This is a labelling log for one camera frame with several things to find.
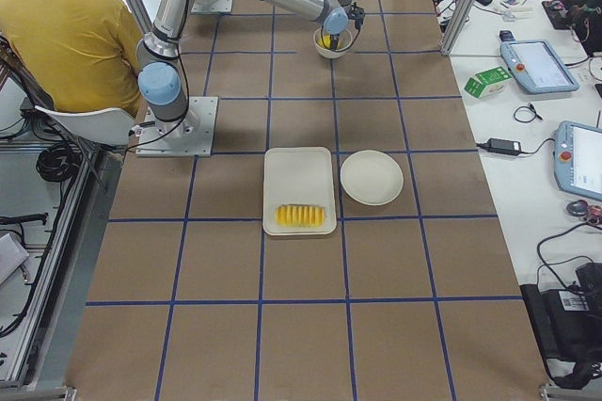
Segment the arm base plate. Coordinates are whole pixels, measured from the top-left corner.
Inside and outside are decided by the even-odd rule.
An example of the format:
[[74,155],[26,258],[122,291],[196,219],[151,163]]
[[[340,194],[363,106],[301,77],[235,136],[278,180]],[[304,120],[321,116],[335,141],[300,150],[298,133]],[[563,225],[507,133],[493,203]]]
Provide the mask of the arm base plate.
[[150,107],[145,121],[154,124],[142,129],[135,154],[139,157],[209,157],[212,154],[214,126],[217,115],[217,97],[193,96],[184,121],[168,136],[170,128],[157,121]]
[[193,15],[230,14],[233,0],[195,0],[190,13]]

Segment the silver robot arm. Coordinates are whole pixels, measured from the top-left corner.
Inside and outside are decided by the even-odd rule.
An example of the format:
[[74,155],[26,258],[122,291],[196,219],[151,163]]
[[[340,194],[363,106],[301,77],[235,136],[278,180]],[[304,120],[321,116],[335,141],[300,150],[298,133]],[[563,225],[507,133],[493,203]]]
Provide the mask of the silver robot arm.
[[[198,128],[181,62],[180,40],[192,10],[219,12],[225,0],[161,0],[150,31],[136,48],[141,66],[140,93],[154,115],[159,140],[185,138]],[[348,25],[363,25],[365,12],[355,0],[258,0],[271,3],[320,25],[321,39],[332,53],[345,51],[341,36]]]

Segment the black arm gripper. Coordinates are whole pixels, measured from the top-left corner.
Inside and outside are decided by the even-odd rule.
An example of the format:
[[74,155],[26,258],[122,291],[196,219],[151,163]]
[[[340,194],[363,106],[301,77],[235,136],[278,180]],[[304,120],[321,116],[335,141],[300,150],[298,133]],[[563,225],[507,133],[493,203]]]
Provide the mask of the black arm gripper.
[[341,47],[341,38],[339,34],[329,35],[327,48],[329,50],[339,50]]

